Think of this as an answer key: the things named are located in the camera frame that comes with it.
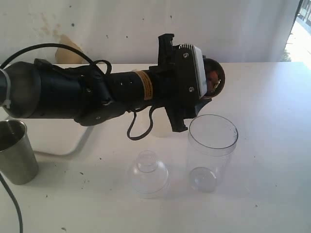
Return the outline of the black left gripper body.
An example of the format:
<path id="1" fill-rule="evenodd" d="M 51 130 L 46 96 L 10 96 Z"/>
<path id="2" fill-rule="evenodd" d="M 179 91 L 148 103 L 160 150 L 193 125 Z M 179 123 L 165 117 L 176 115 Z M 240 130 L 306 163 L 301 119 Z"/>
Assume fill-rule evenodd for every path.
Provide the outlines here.
<path id="1" fill-rule="evenodd" d="M 172 131 L 184 132 L 188 129 L 184 120 L 196 117 L 194 107 L 201 98 L 192 52 L 174 46 L 173 38 L 173 33 L 158 37 L 157 65 L 149 67 L 149 71 L 159 83 L 159 104 L 166 110 Z"/>

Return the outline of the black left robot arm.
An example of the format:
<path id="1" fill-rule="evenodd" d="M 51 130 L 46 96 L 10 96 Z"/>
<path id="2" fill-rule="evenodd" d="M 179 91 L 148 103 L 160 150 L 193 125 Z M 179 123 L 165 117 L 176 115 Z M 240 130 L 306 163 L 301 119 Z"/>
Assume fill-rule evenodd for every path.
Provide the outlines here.
<path id="1" fill-rule="evenodd" d="M 158 38 L 158 64 L 147 70 L 106 71 L 73 47 L 44 43 L 22 49 L 0 66 L 0 105 L 14 118 L 73 119 L 94 126 L 126 112 L 165 108 L 174 132 L 186 130 L 185 119 L 195 118 L 210 102 L 204 59 L 191 44 L 173 44 L 172 33 Z M 32 63 L 15 59 L 32 50 L 69 50 L 86 65 L 62 68 L 44 59 Z"/>

